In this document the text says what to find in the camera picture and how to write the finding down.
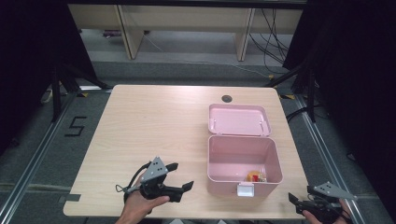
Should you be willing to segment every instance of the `metal rail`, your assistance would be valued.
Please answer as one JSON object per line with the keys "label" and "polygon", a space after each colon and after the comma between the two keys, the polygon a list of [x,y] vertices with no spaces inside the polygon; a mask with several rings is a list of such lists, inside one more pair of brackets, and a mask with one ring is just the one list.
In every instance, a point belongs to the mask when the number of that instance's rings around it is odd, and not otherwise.
{"label": "metal rail", "polygon": [[64,109],[60,116],[51,123],[49,126],[44,138],[41,140],[40,145],[38,146],[35,154],[33,155],[32,159],[30,159],[29,164],[26,166],[23,174],[21,175],[20,179],[18,180],[17,184],[14,186],[14,189],[8,195],[6,202],[2,204],[0,210],[0,221],[2,224],[7,224],[12,219],[15,211],[17,210],[24,193],[29,187],[30,182],[32,181],[35,173],[37,172],[38,168],[40,167],[41,162],[44,160],[52,140],[57,133],[59,127],[62,124],[63,118],[67,109],[76,98],[76,93],[69,93],[64,102]]}
{"label": "metal rail", "polygon": [[[299,108],[306,107],[304,98],[301,95],[296,95],[296,103]],[[338,186],[340,189],[343,189],[349,192],[347,187],[347,183],[344,180],[340,170],[338,169],[337,165],[332,158],[332,154],[330,150],[327,148],[325,141],[323,140],[318,126],[316,123],[311,121],[307,113],[303,113],[303,119],[305,121],[306,127],[308,128],[309,132],[311,133],[312,138],[314,139],[315,145],[318,148],[318,152],[320,157],[322,158],[324,165],[329,172],[330,178],[332,179],[332,183]],[[352,220],[355,224],[364,224],[364,218],[361,214],[361,211],[355,201],[346,200],[346,204],[349,207],[352,213]]]}

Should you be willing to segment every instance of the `human hand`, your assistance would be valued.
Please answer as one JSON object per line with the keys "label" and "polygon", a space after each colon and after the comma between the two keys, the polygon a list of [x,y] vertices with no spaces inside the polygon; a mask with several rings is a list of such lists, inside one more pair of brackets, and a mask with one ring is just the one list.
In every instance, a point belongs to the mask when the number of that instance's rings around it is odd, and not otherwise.
{"label": "human hand", "polygon": [[139,190],[136,190],[126,200],[121,216],[116,224],[136,224],[149,214],[153,208],[167,203],[169,200],[169,196],[147,200],[140,194]]}
{"label": "human hand", "polygon": [[[343,208],[343,216],[350,218],[350,211],[349,208],[347,207],[347,204],[344,203],[344,201],[339,200],[341,207]],[[318,221],[318,219],[310,212],[304,210],[303,215],[305,216],[306,220],[308,220],[309,223],[311,224],[321,224],[321,222]],[[343,217],[339,217],[335,220],[334,224],[348,224],[350,222],[347,222]]]}

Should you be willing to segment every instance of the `black cable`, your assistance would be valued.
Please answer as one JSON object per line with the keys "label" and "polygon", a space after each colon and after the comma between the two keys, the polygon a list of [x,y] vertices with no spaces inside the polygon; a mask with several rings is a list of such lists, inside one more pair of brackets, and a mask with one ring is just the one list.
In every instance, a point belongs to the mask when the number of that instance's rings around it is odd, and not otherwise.
{"label": "black cable", "polygon": [[132,184],[134,183],[134,180],[136,179],[136,177],[140,174],[140,172],[142,172],[142,170],[147,169],[149,166],[151,165],[151,161],[149,161],[148,163],[142,165],[142,167],[140,167],[140,169],[134,174],[134,177],[132,177],[131,182],[129,182],[128,185],[128,189],[132,186]]}
{"label": "black cable", "polygon": [[[265,41],[265,42],[268,42],[268,39],[266,39],[262,34],[259,34],[261,37],[262,37],[262,39]],[[281,48],[282,50],[289,50],[289,49],[287,49],[287,48],[282,48],[282,47],[280,47],[278,44],[273,44],[273,43],[271,43],[270,42],[270,45],[272,46],[272,47],[275,47],[275,48]]]}
{"label": "black cable", "polygon": [[273,9],[273,34],[274,34],[274,38],[276,40],[277,43],[277,47],[279,49],[279,53],[280,55],[282,55],[283,60],[285,60],[286,58],[286,54],[285,52],[283,52],[282,47],[285,47],[286,49],[288,49],[278,38],[277,38],[277,31],[276,31],[276,9]]}
{"label": "black cable", "polygon": [[283,63],[283,61],[280,60],[279,58],[277,58],[277,57],[275,56],[275,54],[273,54],[273,53],[271,53],[270,51],[268,51],[267,49],[263,48],[262,45],[260,45],[260,44],[253,38],[253,36],[252,36],[251,34],[249,34],[249,35],[250,35],[250,38],[251,38],[251,40],[253,41],[253,43],[256,45],[256,47],[257,47],[260,51],[262,51],[262,52],[268,54],[268,56],[270,56],[271,58],[275,59],[275,60],[278,61],[279,63]]}
{"label": "black cable", "polygon": [[[314,108],[315,108],[315,107],[320,107],[320,106],[322,106],[322,105],[321,105],[321,104],[314,105]],[[300,109],[298,109],[298,110],[292,112],[291,114],[287,115],[287,116],[286,116],[286,119],[287,119],[288,123],[289,123],[294,117],[296,117],[297,115],[299,115],[299,114],[301,114],[301,113],[303,113],[303,112],[305,112],[305,111],[307,111],[307,110],[308,110],[308,107],[305,106],[305,107],[300,108]]]}
{"label": "black cable", "polygon": [[340,217],[342,217],[346,221],[346,223],[353,224],[350,214],[345,209],[343,209],[343,212],[340,214]]}
{"label": "black cable", "polygon": [[[274,29],[273,29],[273,26],[275,25],[275,18],[273,18],[273,25],[271,26],[271,24],[270,24],[270,22],[268,21],[268,19],[267,19],[267,17],[265,16],[265,13],[264,13],[264,10],[262,9],[262,15],[264,16],[264,18],[265,18],[265,21],[267,22],[267,25],[268,25],[268,28],[270,29],[270,35],[269,35],[269,37],[268,37],[268,40],[266,41],[266,45],[265,45],[265,48],[264,48],[264,57],[263,57],[263,60],[264,60],[264,65],[265,65],[265,67],[268,69],[268,71],[270,71],[270,72],[272,72],[272,73],[276,73],[276,74],[284,74],[284,73],[278,73],[278,72],[276,72],[276,71],[272,71],[271,69],[269,69],[269,67],[267,66],[267,63],[266,63],[266,60],[265,60],[265,56],[266,56],[266,54],[268,54],[269,53],[269,51],[267,50],[268,49],[268,45],[270,44],[270,42],[271,42],[271,36],[273,35],[274,36],[274,38],[275,38],[275,40],[276,40],[276,43],[277,43],[277,48],[281,51],[281,49],[280,49],[280,46],[279,46],[279,40],[277,39],[277,37],[276,37],[276,34],[274,34]],[[279,59],[279,58],[277,58],[275,55],[275,57],[276,57],[276,60],[279,62],[279,63],[283,63],[284,62],[284,59],[283,59],[283,56],[282,56],[282,53],[280,53],[280,55],[281,55],[281,57],[282,57],[282,59]]]}
{"label": "black cable", "polygon": [[276,32],[276,10],[273,9],[273,25],[271,26],[270,22],[268,21],[267,17],[265,16],[264,10],[262,9],[262,15],[265,18],[265,21],[267,22],[268,28],[270,29],[270,37],[271,35],[274,36],[274,39],[276,40],[276,44],[279,49],[282,49],[280,45],[282,45],[286,50],[289,50],[288,47],[286,47],[278,38],[277,38],[277,32]]}

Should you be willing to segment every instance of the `pink box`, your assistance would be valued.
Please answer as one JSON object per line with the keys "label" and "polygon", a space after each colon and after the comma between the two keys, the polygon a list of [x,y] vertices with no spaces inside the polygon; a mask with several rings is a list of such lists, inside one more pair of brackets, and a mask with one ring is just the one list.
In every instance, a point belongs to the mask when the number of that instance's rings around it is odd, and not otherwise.
{"label": "pink box", "polygon": [[[264,108],[256,105],[211,105],[208,140],[208,191],[217,195],[266,197],[283,179],[276,143]],[[247,182],[262,171],[266,182]]]}

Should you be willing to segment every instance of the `pink lid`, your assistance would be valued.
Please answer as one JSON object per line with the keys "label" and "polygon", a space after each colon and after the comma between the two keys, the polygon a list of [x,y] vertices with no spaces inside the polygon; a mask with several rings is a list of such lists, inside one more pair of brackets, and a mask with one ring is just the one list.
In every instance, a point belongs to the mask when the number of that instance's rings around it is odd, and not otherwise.
{"label": "pink lid", "polygon": [[258,105],[211,105],[209,131],[216,134],[271,134],[265,110]]}

